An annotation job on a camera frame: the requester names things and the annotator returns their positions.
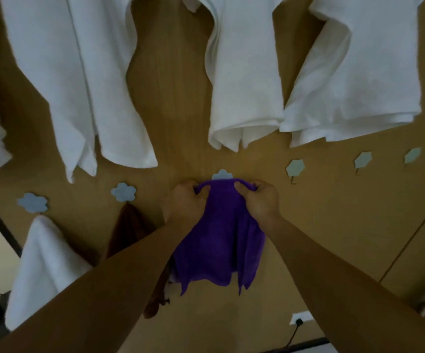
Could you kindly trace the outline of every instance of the white wall socket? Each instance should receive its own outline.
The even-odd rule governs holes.
[[[309,311],[299,312],[298,314],[292,315],[291,322],[289,322],[289,324],[290,325],[296,324],[296,321],[298,319],[301,319],[303,322],[306,322],[306,321],[314,320],[314,317],[312,316],[312,314]]]

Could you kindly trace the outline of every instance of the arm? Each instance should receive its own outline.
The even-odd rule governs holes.
[[[165,226],[83,275],[0,342],[0,353],[115,353],[136,324],[177,245],[204,213],[180,184],[164,203]]]
[[[283,219],[274,186],[239,182],[247,209],[282,256],[304,302],[339,353],[425,352],[425,320],[368,275]]]

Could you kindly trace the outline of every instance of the brown cloth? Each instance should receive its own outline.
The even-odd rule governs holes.
[[[111,234],[111,239],[108,244],[106,258],[109,258],[121,250],[126,249],[132,244],[137,243],[139,240],[144,239],[150,233],[154,232],[156,228],[139,212],[139,210],[130,203],[126,203],[119,214],[116,225]],[[144,310],[145,318],[154,317],[159,305],[165,305],[170,300],[165,300],[163,290],[167,284],[170,272],[168,265],[163,270],[160,278],[157,281],[154,292]]]

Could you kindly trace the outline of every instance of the purple cloth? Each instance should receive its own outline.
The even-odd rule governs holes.
[[[196,280],[227,286],[236,271],[240,294],[242,286],[248,289],[255,278],[265,235],[234,188],[237,181],[256,190],[240,179],[207,181],[195,188],[198,193],[211,186],[203,217],[173,253],[173,271],[181,282],[182,295]]]

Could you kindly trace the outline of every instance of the person's left hand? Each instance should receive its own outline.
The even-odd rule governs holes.
[[[178,184],[162,203],[165,223],[185,225],[191,230],[201,219],[206,207],[206,200],[211,186],[205,186],[195,194],[194,187],[198,184],[188,180]]]

